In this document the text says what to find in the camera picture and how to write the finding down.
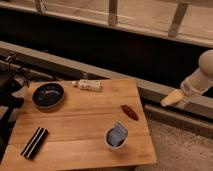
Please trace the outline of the cream paddle gripper finger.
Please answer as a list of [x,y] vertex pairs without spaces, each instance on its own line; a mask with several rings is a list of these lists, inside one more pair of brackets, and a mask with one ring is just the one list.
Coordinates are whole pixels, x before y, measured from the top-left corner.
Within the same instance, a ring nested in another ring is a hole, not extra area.
[[175,89],[161,100],[161,105],[166,107],[168,105],[179,102],[184,97],[184,93],[180,89]]

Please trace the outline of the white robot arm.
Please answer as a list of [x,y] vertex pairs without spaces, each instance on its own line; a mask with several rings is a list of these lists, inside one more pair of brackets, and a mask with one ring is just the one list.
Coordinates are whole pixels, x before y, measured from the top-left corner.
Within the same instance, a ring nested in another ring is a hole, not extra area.
[[213,49],[201,54],[198,68],[180,84],[179,89],[170,92],[161,100],[161,105],[166,107],[180,102],[184,97],[202,95],[213,87]]

